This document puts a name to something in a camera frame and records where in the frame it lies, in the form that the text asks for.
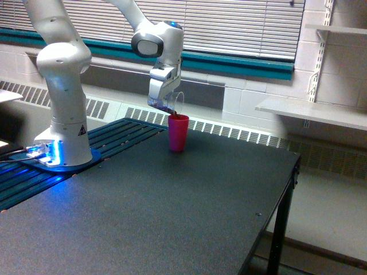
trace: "cable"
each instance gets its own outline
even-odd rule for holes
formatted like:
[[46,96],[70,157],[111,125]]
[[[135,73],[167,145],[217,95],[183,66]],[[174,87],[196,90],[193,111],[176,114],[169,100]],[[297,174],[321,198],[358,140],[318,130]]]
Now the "cable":
[[26,159],[14,159],[14,160],[0,160],[0,163],[5,163],[5,162],[23,162],[24,160],[31,160],[31,159],[37,159],[38,157],[33,157],[33,158],[26,158]]
[[6,157],[6,156],[11,156],[11,155],[14,155],[14,154],[17,154],[17,153],[23,153],[23,152],[26,152],[27,149],[21,149],[21,150],[16,150],[16,151],[13,151],[13,152],[9,152],[9,153],[6,153],[6,154],[2,154],[0,155],[0,159]]

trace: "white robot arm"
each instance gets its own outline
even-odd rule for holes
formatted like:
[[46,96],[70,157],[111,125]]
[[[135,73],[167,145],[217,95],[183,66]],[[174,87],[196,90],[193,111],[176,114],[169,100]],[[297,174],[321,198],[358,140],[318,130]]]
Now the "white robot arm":
[[141,57],[157,57],[150,71],[148,105],[172,112],[165,106],[166,97],[181,81],[181,53],[184,31],[173,21],[150,22],[134,0],[104,0],[115,5],[134,29],[133,51]]
[[92,155],[80,74],[88,69],[91,52],[72,25],[62,0],[23,3],[34,28],[48,44],[38,54],[37,67],[48,86],[51,126],[34,141],[51,144],[51,151],[38,161],[50,167],[84,164]]

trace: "plastic cup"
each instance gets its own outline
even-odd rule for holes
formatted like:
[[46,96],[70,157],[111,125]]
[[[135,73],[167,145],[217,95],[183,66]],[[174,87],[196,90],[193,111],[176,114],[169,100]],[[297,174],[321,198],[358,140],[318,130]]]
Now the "plastic cup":
[[173,152],[182,152],[188,136],[189,117],[185,115],[170,115],[168,117],[168,134],[170,149]]

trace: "blue led light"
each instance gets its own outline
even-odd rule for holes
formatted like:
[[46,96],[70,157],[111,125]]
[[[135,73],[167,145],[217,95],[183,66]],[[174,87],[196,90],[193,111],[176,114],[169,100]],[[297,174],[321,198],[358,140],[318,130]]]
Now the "blue led light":
[[60,150],[58,148],[58,140],[53,141],[53,161],[55,163],[60,163]]

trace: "window blinds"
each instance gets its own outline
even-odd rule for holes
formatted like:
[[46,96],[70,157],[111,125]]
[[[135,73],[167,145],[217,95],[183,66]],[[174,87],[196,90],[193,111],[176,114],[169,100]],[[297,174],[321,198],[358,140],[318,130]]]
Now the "window blinds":
[[[138,0],[153,22],[172,20],[185,31],[184,48],[199,52],[293,60],[304,0]],[[102,0],[64,0],[84,38],[130,42],[132,28]],[[0,2],[0,28],[34,30],[21,0]]]

